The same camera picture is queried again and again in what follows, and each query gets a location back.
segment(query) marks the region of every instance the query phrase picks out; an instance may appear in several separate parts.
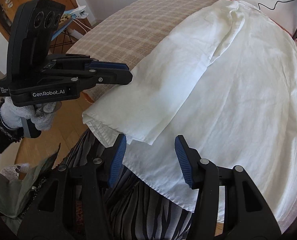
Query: metal rivet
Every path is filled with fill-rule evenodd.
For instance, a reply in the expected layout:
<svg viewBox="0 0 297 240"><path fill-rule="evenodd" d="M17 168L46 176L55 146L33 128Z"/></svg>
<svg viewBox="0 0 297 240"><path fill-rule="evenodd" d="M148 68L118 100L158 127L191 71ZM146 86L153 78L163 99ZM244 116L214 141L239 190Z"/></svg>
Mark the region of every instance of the metal rivet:
<svg viewBox="0 0 297 240"><path fill-rule="evenodd" d="M239 166L239 165L235 166L235 170L238 171L238 172L244 171L243 167Z"/></svg>
<svg viewBox="0 0 297 240"><path fill-rule="evenodd" d="M209 161L208 159L206 159L206 158L201 158L201 159L200 159L200 163L206 165L206 164L209 164L210 161Z"/></svg>
<svg viewBox="0 0 297 240"><path fill-rule="evenodd" d="M61 164L60 166L58 166L58 171L65 171L66 170L66 165L65 164Z"/></svg>
<svg viewBox="0 0 297 240"><path fill-rule="evenodd" d="M93 163L94 163L94 164L100 164L100 163L102 163L102 159L101 159L101 158L95 158L95 159L93 160Z"/></svg>

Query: camera lens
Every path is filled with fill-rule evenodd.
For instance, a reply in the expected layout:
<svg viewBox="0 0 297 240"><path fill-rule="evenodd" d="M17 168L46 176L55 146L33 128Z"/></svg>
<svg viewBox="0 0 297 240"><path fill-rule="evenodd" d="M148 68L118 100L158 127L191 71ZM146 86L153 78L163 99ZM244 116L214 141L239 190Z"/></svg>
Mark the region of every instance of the camera lens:
<svg viewBox="0 0 297 240"><path fill-rule="evenodd" d="M37 28L41 25L41 22L43 20L44 14L43 12L39 12L38 15L35 17L34 20L34 27Z"/></svg>
<svg viewBox="0 0 297 240"><path fill-rule="evenodd" d="M53 21L53 17L54 17L54 12L49 12L49 14L47 15L47 17L45 19L45 28L50 27L50 25Z"/></svg>
<svg viewBox="0 0 297 240"><path fill-rule="evenodd" d="M61 19L61 14L58 14L56 17L55 17L55 20L54 20L54 25L57 25L59 23Z"/></svg>

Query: hand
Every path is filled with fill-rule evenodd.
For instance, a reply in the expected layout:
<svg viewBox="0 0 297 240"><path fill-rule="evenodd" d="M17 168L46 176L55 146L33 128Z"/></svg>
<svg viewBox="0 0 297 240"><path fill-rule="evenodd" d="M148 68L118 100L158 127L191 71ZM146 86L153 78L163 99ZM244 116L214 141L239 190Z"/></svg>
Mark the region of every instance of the hand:
<svg viewBox="0 0 297 240"><path fill-rule="evenodd" d="M55 106L56 102L53 102L45 105L42 111L40 109L35 111L34 106L17 107L10 97L6 97L0 108L0 116L3 123L10 129L22 127L21 117L23 117L31 119L36 129L40 131L49 130L55 116L53 113Z"/></svg>

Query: white cloth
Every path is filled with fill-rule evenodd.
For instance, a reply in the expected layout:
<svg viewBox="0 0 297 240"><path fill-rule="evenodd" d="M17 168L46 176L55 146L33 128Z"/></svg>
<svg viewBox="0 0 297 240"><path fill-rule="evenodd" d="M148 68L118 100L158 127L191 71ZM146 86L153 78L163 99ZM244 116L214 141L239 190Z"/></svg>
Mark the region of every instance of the white cloth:
<svg viewBox="0 0 297 240"><path fill-rule="evenodd" d="M216 165L243 166L276 219L284 220L297 197L297 47L252 5L221 0L212 7L219 3L238 3L245 17L241 31L154 143L133 141L123 163L157 192L193 211L197 191L185 184L174 150L175 137L182 134ZM223 207L221 192L218 221L223 220Z"/></svg>
<svg viewBox="0 0 297 240"><path fill-rule="evenodd" d="M238 3L218 2L176 26L116 86L83 113L83 122L109 147L119 133L152 144L175 116L206 68L232 43L244 23Z"/></svg>

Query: handle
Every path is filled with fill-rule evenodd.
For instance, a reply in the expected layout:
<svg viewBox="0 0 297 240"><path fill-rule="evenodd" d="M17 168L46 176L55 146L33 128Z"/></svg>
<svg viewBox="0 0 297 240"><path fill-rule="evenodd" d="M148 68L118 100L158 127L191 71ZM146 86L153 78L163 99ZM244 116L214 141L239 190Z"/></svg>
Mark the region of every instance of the handle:
<svg viewBox="0 0 297 240"><path fill-rule="evenodd" d="M37 138L41 135L41 131L36 129L35 124L30 119L21 117L24 137L26 138Z"/></svg>

